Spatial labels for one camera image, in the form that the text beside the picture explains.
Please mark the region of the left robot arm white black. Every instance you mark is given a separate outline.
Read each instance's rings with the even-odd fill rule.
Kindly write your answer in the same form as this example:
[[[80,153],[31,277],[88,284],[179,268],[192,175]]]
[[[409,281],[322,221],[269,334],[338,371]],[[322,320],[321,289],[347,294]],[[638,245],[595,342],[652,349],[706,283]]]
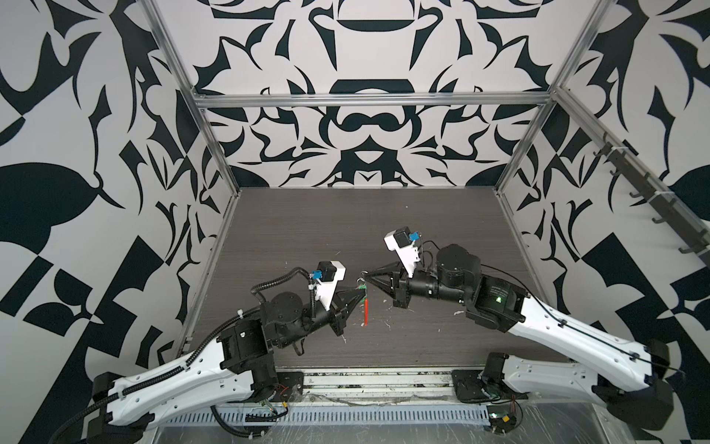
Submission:
[[[346,268],[338,261],[314,271],[297,266],[254,285],[257,307],[238,311],[193,351],[132,377],[105,373],[94,379],[94,402],[49,438],[59,443],[85,426],[86,443],[137,443],[144,433],[178,417],[222,403],[260,403],[279,387],[274,351],[293,347],[330,327],[340,336],[367,295],[364,282],[340,288]]]

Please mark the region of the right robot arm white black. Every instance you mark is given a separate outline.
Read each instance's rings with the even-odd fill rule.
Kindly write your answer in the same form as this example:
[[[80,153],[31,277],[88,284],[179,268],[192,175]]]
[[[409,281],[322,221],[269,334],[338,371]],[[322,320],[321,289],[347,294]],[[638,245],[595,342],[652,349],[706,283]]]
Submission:
[[[395,251],[399,262],[364,272],[365,281],[395,306],[406,308],[414,297],[458,303],[476,325],[537,342],[568,359],[490,353],[473,382],[456,382],[460,401],[503,401],[534,392],[596,403],[642,429],[660,430],[669,421],[674,400],[665,380],[666,344],[624,340],[562,314],[527,288],[484,274],[480,258],[458,244],[439,250],[430,268],[415,246]]]

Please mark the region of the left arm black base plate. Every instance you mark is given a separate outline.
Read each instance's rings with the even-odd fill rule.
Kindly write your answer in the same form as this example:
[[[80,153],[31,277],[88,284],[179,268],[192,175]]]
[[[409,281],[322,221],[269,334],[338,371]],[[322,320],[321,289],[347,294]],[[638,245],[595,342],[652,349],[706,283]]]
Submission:
[[[273,401],[291,403],[303,394],[305,373],[301,371],[278,371]]]

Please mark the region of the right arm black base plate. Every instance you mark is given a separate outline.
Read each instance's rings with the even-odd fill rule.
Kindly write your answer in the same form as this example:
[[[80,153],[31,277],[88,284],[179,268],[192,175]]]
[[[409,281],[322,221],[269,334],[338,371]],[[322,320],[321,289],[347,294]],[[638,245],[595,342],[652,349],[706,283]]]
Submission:
[[[451,372],[454,395],[461,403],[491,403],[499,401],[495,390],[488,390],[480,378],[480,370],[455,369]]]

